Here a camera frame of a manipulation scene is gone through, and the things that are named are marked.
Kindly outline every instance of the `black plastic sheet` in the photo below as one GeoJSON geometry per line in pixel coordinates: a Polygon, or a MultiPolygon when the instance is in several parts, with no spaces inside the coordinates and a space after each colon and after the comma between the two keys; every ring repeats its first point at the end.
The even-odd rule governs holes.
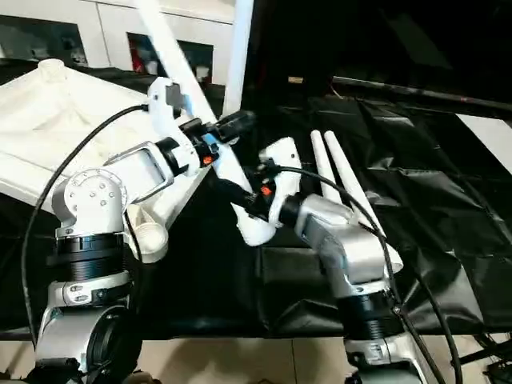
{"type": "MultiPolygon", "coordinates": [[[[20,75],[20,68],[0,65],[0,83],[20,75]]],[[[138,90],[142,83],[150,84],[148,77],[140,80],[119,70],[87,72],[125,86],[133,79],[138,90]]],[[[303,166],[315,170],[310,132],[333,130],[390,242],[425,277],[453,332],[510,330],[512,177],[457,116],[332,97],[311,98],[300,106],[262,103],[254,108],[258,128],[235,147],[242,164],[256,164],[260,149],[291,136],[303,166]]],[[[143,336],[342,334],[314,252],[287,229],[263,247],[246,246],[234,212],[214,181],[210,172],[170,229],[168,255],[146,266],[143,336]]],[[[302,190],[320,191],[307,179],[302,190]]],[[[4,331],[26,325],[19,247],[29,215],[29,206],[0,195],[4,331]]],[[[44,259],[56,226],[52,215],[42,214],[30,243],[30,286],[39,313],[51,279],[44,259]]],[[[407,269],[398,280],[415,325],[423,333],[440,332],[426,296],[407,269]]]]}

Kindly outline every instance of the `floor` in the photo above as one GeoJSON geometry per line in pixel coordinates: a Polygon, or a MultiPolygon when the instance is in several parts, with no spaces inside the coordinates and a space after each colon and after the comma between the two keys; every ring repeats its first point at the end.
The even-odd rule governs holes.
{"type": "MultiPolygon", "coordinates": [[[[503,341],[505,335],[495,337],[503,341]]],[[[430,352],[453,384],[450,354],[442,337],[424,337],[430,352]]],[[[472,337],[459,336],[461,355],[479,350],[472,337]]],[[[482,369],[490,361],[464,366],[465,384],[487,384],[482,369]]],[[[34,364],[28,342],[0,342],[0,370],[13,378],[25,375],[34,364]]],[[[164,384],[343,384],[352,368],[342,338],[295,340],[182,339],[145,342],[139,366],[164,384]]]]}

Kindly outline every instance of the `orange marker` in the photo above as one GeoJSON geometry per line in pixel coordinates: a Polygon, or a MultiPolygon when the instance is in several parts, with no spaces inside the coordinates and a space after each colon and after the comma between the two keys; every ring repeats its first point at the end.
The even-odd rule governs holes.
{"type": "Polygon", "coordinates": [[[272,194],[272,189],[270,189],[268,186],[262,186],[262,193],[265,196],[268,196],[268,195],[272,194]]]}

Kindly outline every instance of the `white rod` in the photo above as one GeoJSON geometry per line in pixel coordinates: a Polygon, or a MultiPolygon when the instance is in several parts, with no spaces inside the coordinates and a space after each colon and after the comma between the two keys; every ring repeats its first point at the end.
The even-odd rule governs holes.
{"type": "MultiPolygon", "coordinates": [[[[313,144],[314,159],[317,163],[318,174],[324,178],[328,178],[332,182],[336,182],[334,180],[333,170],[330,167],[329,158],[327,157],[326,146],[323,143],[322,135],[317,130],[311,132],[311,143],[313,144]]],[[[342,198],[336,189],[328,186],[324,182],[322,182],[321,185],[324,198],[342,204],[342,198]]]]}
{"type": "MultiPolygon", "coordinates": [[[[346,191],[351,194],[359,202],[359,204],[362,205],[368,214],[370,214],[372,219],[375,221],[375,224],[377,224],[377,227],[384,234],[381,223],[378,221],[377,216],[375,215],[375,212],[370,205],[370,202],[366,198],[365,192],[362,190],[361,184],[359,184],[359,180],[356,178],[355,173],[350,166],[349,160],[346,158],[345,152],[343,152],[342,146],[339,145],[339,141],[336,138],[336,135],[332,130],[329,130],[324,134],[324,137],[326,139],[327,146],[329,147],[330,154],[333,157],[334,164],[336,165],[336,170],[338,171],[339,177],[342,180],[346,191]]],[[[358,216],[359,222],[367,226],[371,226],[368,222],[368,219],[364,217],[357,208],[352,206],[352,209],[358,216]]],[[[397,273],[403,268],[403,261],[400,258],[398,252],[392,246],[388,244],[387,249],[390,252],[393,272],[397,273]]]]}
{"type": "Polygon", "coordinates": [[[254,0],[236,0],[235,2],[231,58],[227,73],[226,91],[224,92],[222,116],[236,112],[242,104],[253,7],[254,0]]]}
{"type": "Polygon", "coordinates": [[[156,0],[134,0],[142,21],[149,31],[151,42],[167,76],[177,82],[182,92],[190,98],[192,113],[203,122],[216,122],[217,119],[206,100],[198,81],[190,69],[171,28],[167,25],[156,0]]]}

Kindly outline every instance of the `white cabinet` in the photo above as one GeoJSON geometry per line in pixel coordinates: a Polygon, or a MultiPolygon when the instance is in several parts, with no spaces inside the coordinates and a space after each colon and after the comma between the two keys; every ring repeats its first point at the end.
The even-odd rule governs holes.
{"type": "MultiPolygon", "coordinates": [[[[20,18],[20,24],[32,24],[29,27],[31,30],[37,30],[38,26],[43,26],[47,24],[46,22],[68,23],[69,25],[64,26],[64,28],[69,27],[70,30],[78,28],[87,64],[91,67],[110,65],[97,5],[93,2],[82,2],[79,0],[2,0],[0,1],[0,26],[2,25],[1,17],[4,17],[4,21],[7,24],[4,28],[11,28],[12,30],[14,28],[10,24],[12,24],[13,18],[20,18]]],[[[40,35],[38,36],[37,32],[33,33],[33,36],[27,36],[28,34],[24,31],[14,31],[14,39],[18,40],[23,38],[18,38],[18,36],[14,35],[16,33],[20,33],[25,38],[24,41],[28,43],[33,43],[34,39],[42,39],[40,35]]],[[[70,42],[60,41],[59,44],[69,45],[70,42]]],[[[6,54],[6,50],[8,49],[3,49],[3,53],[6,57],[9,57],[6,54]]]]}
{"type": "MultiPolygon", "coordinates": [[[[129,34],[147,34],[137,10],[110,4],[98,4],[98,10],[110,64],[123,70],[133,70],[129,34]]],[[[211,47],[213,65],[211,81],[214,84],[225,85],[233,26],[225,22],[176,14],[164,14],[164,17],[180,42],[211,47]]]]}

